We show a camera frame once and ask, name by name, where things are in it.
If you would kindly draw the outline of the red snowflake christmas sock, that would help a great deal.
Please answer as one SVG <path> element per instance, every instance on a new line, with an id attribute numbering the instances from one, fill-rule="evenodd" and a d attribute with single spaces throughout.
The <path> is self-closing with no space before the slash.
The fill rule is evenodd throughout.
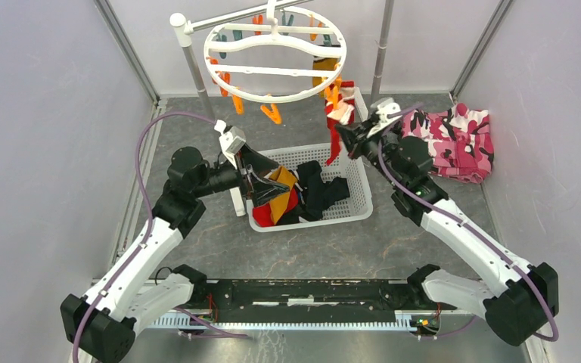
<path id="1" fill-rule="evenodd" d="M 341 101 L 339 108 L 335 111 L 332 111 L 332 106 L 327 105 L 325 101 L 326 122 L 331 140 L 330 156 L 326 161 L 327 166 L 330 166 L 338 158 L 341 151 L 340 136 L 334 128 L 335 125 L 338 123 L 342 125 L 350 125 L 355 121 L 355 87 L 356 84 L 352 80 L 342 81 L 340 87 Z"/>

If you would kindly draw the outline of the black ankle sock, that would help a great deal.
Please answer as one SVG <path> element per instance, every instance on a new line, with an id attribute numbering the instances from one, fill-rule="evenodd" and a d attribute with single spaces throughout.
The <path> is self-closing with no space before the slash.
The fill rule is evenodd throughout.
<path id="1" fill-rule="evenodd" d="M 350 197 L 346 178 L 322 179 L 322 167 L 318 161 L 302 163 L 294 170 L 297 182 L 294 185 L 298 204 L 292 213 L 300 222 L 315 222 L 323 219 L 327 209 Z"/>

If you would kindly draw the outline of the mustard yellow striped sock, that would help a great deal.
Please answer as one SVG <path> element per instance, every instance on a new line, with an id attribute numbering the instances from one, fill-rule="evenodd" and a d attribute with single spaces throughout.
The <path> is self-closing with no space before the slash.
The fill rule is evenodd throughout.
<path id="1" fill-rule="evenodd" d="M 312 69 L 318 71 L 333 71 L 338 65 L 337 58 L 315 57 L 312 62 Z M 322 83 L 324 76 L 312 78 L 312 86 L 315 87 Z"/>

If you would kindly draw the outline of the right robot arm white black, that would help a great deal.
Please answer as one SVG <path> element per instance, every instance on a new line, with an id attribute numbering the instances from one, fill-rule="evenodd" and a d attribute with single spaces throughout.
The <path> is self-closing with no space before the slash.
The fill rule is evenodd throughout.
<path id="1" fill-rule="evenodd" d="M 533 265 L 502 246 L 474 223 L 429 176 L 427 143 L 373 132 L 362 124 L 335 127 L 352 159 L 364 157 L 393 186 L 400 214 L 434 235 L 466 262 L 478 280 L 426 265 L 410 278 L 407 300 L 417 309 L 450 305 L 484 320 L 502 341 L 519 346 L 530 337 L 555 342 L 559 330 L 558 273 L 548 263 Z"/>

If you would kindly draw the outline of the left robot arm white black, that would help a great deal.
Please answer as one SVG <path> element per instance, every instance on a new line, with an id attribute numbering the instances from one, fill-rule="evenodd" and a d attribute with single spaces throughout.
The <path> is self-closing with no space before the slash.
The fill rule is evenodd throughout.
<path id="1" fill-rule="evenodd" d="M 167 312 L 184 304 L 193 309 L 202 306 L 207 287 L 198 271 L 191 276 L 173 272 L 149 291 L 140 289 L 199 222 L 206 210 L 202 197 L 235 188 L 253 204 L 266 204 L 290 190 L 267 178 L 279 166 L 246 144 L 216 166 L 195 147 L 178 149 L 139 236 L 98 283 L 61 303 L 65 334 L 73 344 L 72 360 L 78 361 L 85 352 L 99 362 L 119 362 L 136 337 Z"/>

